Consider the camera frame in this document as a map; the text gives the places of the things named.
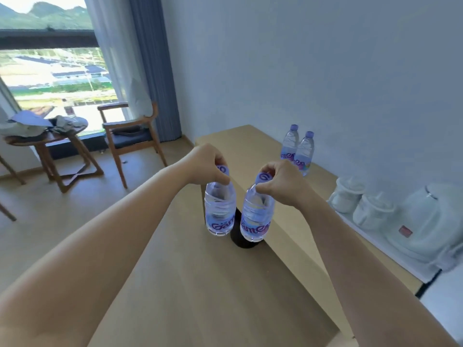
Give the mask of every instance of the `white kettle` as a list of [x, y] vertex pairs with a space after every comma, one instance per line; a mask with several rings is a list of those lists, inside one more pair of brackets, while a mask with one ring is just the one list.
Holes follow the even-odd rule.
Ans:
[[463, 190], [430, 184], [408, 196], [385, 233], [398, 250], [431, 262], [445, 248], [463, 242]]

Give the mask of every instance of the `white mug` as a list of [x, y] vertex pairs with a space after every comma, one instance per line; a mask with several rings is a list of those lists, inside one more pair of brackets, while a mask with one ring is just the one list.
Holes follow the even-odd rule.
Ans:
[[336, 189], [328, 202], [339, 213], [350, 213], [365, 192], [365, 186], [352, 177], [341, 177], [336, 180]]
[[363, 195], [352, 219], [365, 230], [378, 230], [394, 210], [392, 203], [381, 200], [381, 194], [376, 197]]

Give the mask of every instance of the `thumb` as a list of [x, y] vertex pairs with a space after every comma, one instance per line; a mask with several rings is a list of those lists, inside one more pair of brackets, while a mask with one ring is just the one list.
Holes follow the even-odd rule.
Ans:
[[256, 191], [258, 193], [263, 193], [265, 195], [271, 195], [271, 192], [272, 192], [272, 182], [273, 180], [271, 181], [267, 181], [266, 183], [259, 183], [256, 185]]
[[230, 177], [215, 168], [215, 181], [222, 185], [228, 185], [230, 183]]

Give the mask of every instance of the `person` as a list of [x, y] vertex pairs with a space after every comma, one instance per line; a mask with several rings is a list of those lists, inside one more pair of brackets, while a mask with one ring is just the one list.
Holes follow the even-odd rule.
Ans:
[[[87, 346], [175, 195], [187, 184], [230, 182], [218, 164], [226, 161], [216, 148], [195, 147], [36, 262], [0, 297], [1, 345]], [[457, 346], [296, 167], [282, 160], [262, 171], [274, 178], [257, 191], [307, 220], [360, 346]]]

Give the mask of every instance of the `purple bottle cap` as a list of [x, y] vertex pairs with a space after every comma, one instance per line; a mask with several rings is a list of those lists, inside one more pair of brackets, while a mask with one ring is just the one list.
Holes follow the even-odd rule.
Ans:
[[230, 176], [230, 171], [227, 166], [216, 166], [223, 174]]
[[257, 184], [260, 184], [260, 183], [265, 183], [265, 182], [270, 181], [272, 179], [273, 179], [273, 177], [268, 173], [259, 173], [256, 176], [255, 184], [257, 185]]

